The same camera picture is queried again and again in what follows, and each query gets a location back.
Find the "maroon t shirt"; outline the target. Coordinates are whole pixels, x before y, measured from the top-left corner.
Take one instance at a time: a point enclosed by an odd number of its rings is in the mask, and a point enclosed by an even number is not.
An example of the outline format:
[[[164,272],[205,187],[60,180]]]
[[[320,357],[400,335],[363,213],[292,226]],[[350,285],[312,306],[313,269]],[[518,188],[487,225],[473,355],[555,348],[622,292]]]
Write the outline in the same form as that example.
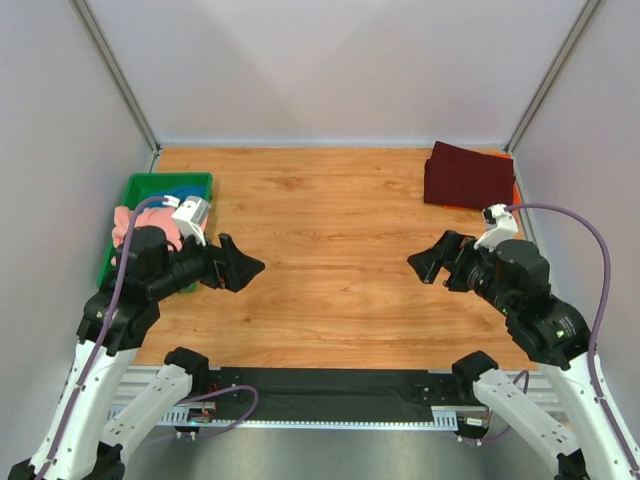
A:
[[[480,153],[437,141],[424,167],[426,204],[483,210],[514,200],[510,157]]]

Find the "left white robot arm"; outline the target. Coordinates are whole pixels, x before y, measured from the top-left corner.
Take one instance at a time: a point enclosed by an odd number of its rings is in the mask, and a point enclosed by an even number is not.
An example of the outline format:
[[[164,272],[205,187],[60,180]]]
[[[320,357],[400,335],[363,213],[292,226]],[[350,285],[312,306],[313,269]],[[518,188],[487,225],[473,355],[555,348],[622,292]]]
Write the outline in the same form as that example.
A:
[[[242,253],[230,235],[219,240],[213,245],[191,236],[177,247],[158,227],[126,234],[116,252],[116,272],[85,304],[73,363],[48,432],[30,458],[11,468],[10,478],[120,479],[170,408],[218,395],[208,358],[177,347],[151,384],[113,420],[107,418],[122,377],[160,317],[162,300],[196,282],[237,293],[264,270],[264,263]]]

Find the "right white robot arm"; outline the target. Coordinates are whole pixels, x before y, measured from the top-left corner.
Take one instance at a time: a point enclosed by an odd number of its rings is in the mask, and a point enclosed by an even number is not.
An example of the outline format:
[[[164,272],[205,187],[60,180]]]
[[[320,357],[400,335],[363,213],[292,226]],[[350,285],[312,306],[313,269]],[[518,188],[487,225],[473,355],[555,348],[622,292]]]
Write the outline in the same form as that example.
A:
[[[509,239],[494,250],[448,230],[436,244],[407,259],[421,282],[441,270],[445,287],[472,291],[505,317],[514,343],[552,387],[569,421],[563,425],[512,385],[482,351],[455,362],[469,394],[497,413],[539,455],[556,479],[636,479],[639,447],[606,397],[602,375],[591,373],[591,332],[580,312],[552,294],[550,266],[531,242]]]

